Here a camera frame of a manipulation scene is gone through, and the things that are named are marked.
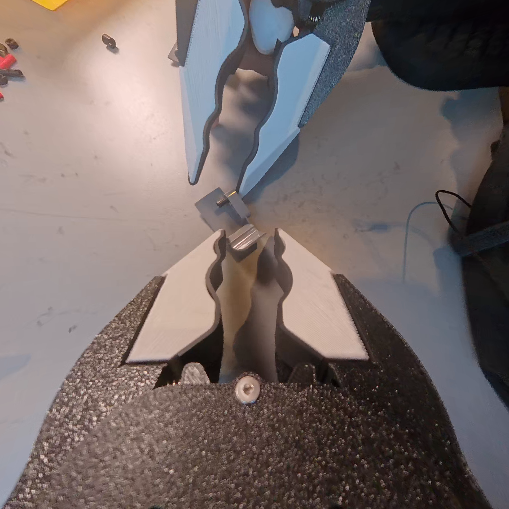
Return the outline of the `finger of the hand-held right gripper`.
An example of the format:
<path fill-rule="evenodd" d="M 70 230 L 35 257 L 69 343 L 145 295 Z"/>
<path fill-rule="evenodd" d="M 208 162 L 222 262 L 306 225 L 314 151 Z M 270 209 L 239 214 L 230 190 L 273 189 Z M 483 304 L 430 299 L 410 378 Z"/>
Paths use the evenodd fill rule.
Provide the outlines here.
<path fill-rule="evenodd" d="M 179 66 L 188 181 L 198 183 L 223 91 L 245 52 L 245 1 L 179 1 Z"/>
<path fill-rule="evenodd" d="M 244 197 L 264 177 L 301 130 L 301 118 L 326 62 L 330 46 L 314 34 L 280 45 L 274 63 L 273 98 L 255 128 L 253 147 L 240 173 L 237 193 Z"/>

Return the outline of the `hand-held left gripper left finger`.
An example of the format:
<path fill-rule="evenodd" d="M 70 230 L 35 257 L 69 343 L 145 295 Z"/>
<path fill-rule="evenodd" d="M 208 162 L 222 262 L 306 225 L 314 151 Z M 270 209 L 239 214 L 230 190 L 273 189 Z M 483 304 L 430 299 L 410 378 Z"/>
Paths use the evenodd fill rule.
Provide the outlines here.
<path fill-rule="evenodd" d="M 226 232 L 219 229 L 162 275 L 126 364 L 175 359 L 210 336 L 220 324 L 217 291 L 223 282 Z"/>

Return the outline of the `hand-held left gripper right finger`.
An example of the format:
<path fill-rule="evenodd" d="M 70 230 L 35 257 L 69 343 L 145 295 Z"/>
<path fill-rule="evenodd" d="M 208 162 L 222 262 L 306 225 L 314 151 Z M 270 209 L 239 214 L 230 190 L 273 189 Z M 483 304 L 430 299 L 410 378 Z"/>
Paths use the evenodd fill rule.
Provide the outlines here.
<path fill-rule="evenodd" d="M 283 229 L 274 234 L 277 353 L 285 362 L 367 361 L 368 351 L 332 270 Z"/>

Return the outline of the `grey desk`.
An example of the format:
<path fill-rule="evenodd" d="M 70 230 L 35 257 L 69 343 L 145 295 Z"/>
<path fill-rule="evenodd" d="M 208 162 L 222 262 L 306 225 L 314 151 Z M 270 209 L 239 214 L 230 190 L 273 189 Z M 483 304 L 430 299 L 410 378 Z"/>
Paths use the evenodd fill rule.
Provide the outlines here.
<path fill-rule="evenodd" d="M 106 48 L 102 34 L 118 50 Z M 99 331 L 211 235 L 194 204 L 230 190 L 270 100 L 238 71 L 188 183 L 173 1 L 1 1 L 25 79 L 1 101 L 1 505 L 60 385 Z M 429 92 L 366 25 L 346 75 L 247 199 L 353 282 L 417 353 L 467 462 L 508 508 L 508 411 L 474 353 L 461 262 L 436 190 L 471 200 L 502 117 L 497 89 Z"/>

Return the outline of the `person's black hoodie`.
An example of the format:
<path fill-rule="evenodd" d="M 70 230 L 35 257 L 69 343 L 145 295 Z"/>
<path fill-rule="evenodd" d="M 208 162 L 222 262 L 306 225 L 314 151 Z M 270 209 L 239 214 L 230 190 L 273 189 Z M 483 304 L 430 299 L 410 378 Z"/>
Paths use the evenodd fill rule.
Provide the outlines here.
<path fill-rule="evenodd" d="M 508 125 L 491 157 L 455 251 L 479 366 L 508 406 Z"/>

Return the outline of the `pile of small brick pins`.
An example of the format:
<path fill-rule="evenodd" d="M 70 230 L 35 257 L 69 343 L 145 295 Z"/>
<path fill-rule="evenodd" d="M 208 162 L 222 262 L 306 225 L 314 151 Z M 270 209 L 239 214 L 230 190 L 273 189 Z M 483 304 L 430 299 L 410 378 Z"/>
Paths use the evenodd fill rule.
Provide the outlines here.
<path fill-rule="evenodd" d="M 9 80 L 25 79 L 23 72 L 14 68 L 17 59 L 13 51 L 18 48 L 19 45 L 13 38 L 7 38 L 4 43 L 1 43 L 1 89 L 8 85 Z"/>

